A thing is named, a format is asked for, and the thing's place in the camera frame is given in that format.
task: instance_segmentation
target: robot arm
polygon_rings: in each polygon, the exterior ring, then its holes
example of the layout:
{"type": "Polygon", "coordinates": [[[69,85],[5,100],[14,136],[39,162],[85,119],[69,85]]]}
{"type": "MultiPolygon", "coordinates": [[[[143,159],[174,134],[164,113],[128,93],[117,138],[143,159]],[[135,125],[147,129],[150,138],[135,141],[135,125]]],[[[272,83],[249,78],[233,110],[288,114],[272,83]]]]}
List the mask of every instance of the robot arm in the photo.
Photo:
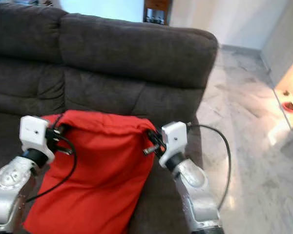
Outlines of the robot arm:
{"type": "Polygon", "coordinates": [[[224,234],[217,206],[209,192],[206,173],[184,156],[187,145],[187,126],[173,122],[162,127],[161,134],[149,132],[159,163],[167,168],[181,197],[183,211],[192,234],[224,234]]]}
{"type": "Polygon", "coordinates": [[[12,233],[19,228],[36,175],[54,159],[53,152],[58,149],[59,141],[56,135],[60,132],[48,125],[48,121],[38,117],[21,118],[20,139],[24,153],[0,169],[0,233],[12,233]]]}

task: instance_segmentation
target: black wire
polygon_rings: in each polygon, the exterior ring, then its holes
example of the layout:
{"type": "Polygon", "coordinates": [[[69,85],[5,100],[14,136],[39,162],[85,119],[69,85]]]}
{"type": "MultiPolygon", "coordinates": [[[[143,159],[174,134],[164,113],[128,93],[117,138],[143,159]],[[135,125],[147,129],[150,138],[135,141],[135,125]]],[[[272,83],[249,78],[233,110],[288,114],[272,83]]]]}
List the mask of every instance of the black wire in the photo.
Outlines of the black wire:
{"type": "Polygon", "coordinates": [[[51,129],[55,129],[55,126],[58,124],[58,122],[60,121],[60,119],[63,117],[63,113],[62,114],[60,114],[58,117],[57,117],[57,119],[54,121],[54,123],[52,124],[52,126],[51,126],[51,129]]]}
{"type": "Polygon", "coordinates": [[[228,143],[226,137],[218,129],[210,127],[208,125],[204,125],[204,124],[190,125],[189,127],[192,128],[192,127],[195,127],[195,126],[208,128],[208,129],[211,129],[211,130],[215,131],[216,133],[218,133],[221,136],[221,138],[224,140],[225,145],[226,145],[227,154],[228,154],[228,174],[227,174],[227,183],[226,183],[225,191],[224,191],[224,194],[223,194],[223,196],[222,196],[222,198],[221,198],[221,200],[220,200],[220,202],[218,204],[218,207],[217,207],[218,210],[221,210],[221,208],[222,208],[222,206],[224,204],[224,201],[226,199],[226,196],[228,195],[230,179],[231,179],[231,152],[230,152],[229,143],[228,143]]]}
{"type": "Polygon", "coordinates": [[[38,194],[34,197],[31,197],[29,199],[26,200],[26,202],[30,202],[32,200],[35,200],[43,195],[46,195],[47,193],[51,192],[52,190],[56,189],[57,187],[59,187],[61,184],[65,183],[70,177],[71,175],[74,173],[75,169],[76,169],[76,165],[77,165],[77,153],[76,153],[76,149],[74,147],[74,145],[66,138],[64,138],[63,136],[61,135],[56,135],[57,138],[61,139],[61,140],[64,140],[66,143],[69,144],[69,146],[71,147],[72,149],[72,154],[74,155],[74,162],[73,162],[73,167],[71,169],[71,171],[68,173],[68,175],[63,179],[61,180],[58,184],[56,184],[55,186],[53,186],[52,188],[48,189],[47,191],[44,191],[43,193],[41,194],[38,194]]]}

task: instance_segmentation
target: fabric upholstery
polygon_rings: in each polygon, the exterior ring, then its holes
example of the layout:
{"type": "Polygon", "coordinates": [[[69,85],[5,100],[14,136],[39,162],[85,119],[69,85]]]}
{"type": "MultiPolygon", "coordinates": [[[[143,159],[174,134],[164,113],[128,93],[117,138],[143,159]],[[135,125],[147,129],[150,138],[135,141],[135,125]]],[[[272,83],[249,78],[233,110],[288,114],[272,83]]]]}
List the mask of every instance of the fabric upholstery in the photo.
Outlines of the fabric upholstery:
{"type": "MultiPolygon", "coordinates": [[[[144,117],[157,127],[196,124],[217,47],[202,30],[0,3],[0,167],[21,152],[23,115],[76,109],[144,117]]],[[[202,166],[198,128],[186,156],[202,166]]],[[[187,233],[171,175],[156,159],[128,234],[187,233]]]]}
{"type": "Polygon", "coordinates": [[[0,56],[0,112],[41,116],[63,111],[62,67],[0,56]]]}
{"type": "Polygon", "coordinates": [[[205,87],[217,51],[211,34],[140,25],[65,15],[60,35],[63,60],[94,72],[182,88],[205,87]]]}
{"type": "Polygon", "coordinates": [[[58,37],[65,14],[54,7],[0,3],[0,55],[62,62],[58,37]]]}
{"type": "Polygon", "coordinates": [[[171,121],[191,121],[204,91],[72,68],[65,68],[64,74],[67,109],[138,116],[157,127],[171,121]]]}

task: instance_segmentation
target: red bag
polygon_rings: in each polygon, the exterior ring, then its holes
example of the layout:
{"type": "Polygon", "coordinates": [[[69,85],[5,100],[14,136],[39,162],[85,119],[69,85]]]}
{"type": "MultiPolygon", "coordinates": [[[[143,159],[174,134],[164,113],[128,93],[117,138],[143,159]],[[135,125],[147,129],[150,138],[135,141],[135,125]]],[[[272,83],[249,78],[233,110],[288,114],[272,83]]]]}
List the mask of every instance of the red bag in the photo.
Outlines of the red bag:
{"type": "MultiPolygon", "coordinates": [[[[57,115],[44,117],[51,123],[57,115]]],[[[59,124],[77,151],[77,167],[60,187],[38,198],[24,227],[32,234],[126,234],[139,194],[151,170],[154,155],[147,119],[67,111],[59,124]]],[[[60,182],[71,170],[73,156],[56,153],[40,192],[60,182]]]]}

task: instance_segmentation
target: drawstring bag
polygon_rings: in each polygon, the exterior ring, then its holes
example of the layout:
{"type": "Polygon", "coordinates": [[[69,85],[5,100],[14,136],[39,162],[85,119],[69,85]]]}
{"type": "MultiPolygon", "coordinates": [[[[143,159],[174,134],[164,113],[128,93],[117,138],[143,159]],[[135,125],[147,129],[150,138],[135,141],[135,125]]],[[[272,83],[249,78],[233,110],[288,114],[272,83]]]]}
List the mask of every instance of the drawstring bag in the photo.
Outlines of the drawstring bag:
{"type": "MultiPolygon", "coordinates": [[[[54,122],[59,115],[43,117],[54,122]]],[[[70,179],[37,198],[24,223],[32,234],[126,234],[154,155],[145,134],[155,130],[147,119],[98,112],[67,111],[60,124],[77,151],[70,179]]],[[[73,156],[56,152],[39,193],[59,183],[72,168],[73,156]]]]}

